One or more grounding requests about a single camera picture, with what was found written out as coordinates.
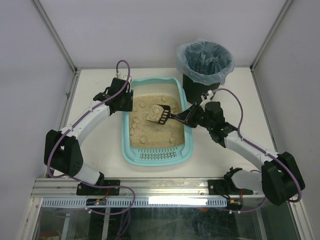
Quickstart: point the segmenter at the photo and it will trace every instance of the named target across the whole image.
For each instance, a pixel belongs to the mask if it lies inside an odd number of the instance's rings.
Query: litter scoop
[[[203,110],[197,103],[194,103],[191,107],[179,114],[172,114],[169,105],[154,104],[146,119],[160,125],[164,125],[168,119],[174,119],[188,127],[195,128],[199,124],[202,116]]]

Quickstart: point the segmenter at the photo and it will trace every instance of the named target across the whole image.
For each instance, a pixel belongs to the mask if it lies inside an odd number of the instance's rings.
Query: trash can
[[[235,68],[234,57],[225,47],[203,39],[178,46],[175,64],[183,74],[182,87],[191,104],[200,104],[203,93],[225,84]]]

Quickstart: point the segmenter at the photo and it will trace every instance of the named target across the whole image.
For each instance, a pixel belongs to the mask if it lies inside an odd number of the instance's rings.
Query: white wall
[[[320,1],[296,0],[256,68],[279,151],[291,152],[320,239]]]
[[[0,2],[0,235],[18,234],[72,77],[29,0]]]
[[[77,67],[174,67],[198,37],[249,66],[285,0],[40,0]]]

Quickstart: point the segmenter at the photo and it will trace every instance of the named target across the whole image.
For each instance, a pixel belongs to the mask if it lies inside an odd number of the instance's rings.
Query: trash bag
[[[235,68],[234,57],[226,48],[201,38],[178,46],[175,64],[180,73],[204,85],[223,85]]]

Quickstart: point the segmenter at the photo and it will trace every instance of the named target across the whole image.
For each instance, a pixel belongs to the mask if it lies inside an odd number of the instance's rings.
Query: table surface
[[[110,86],[115,74],[114,69],[81,70],[68,124],[83,113],[97,93]],[[135,68],[131,70],[131,76],[132,79],[175,77],[182,81],[182,74],[175,68]],[[227,76],[223,87],[233,91],[243,105],[243,134],[266,148],[274,149],[250,69],[235,68]],[[221,102],[226,121],[238,126],[240,108],[233,96],[219,91],[214,99]],[[255,169],[237,153],[213,142],[202,127],[192,130],[194,151],[184,163],[162,167],[132,165],[122,154],[121,124],[122,113],[116,112],[100,123],[81,146],[84,162],[102,172],[106,178],[214,178],[222,177],[230,167]]]

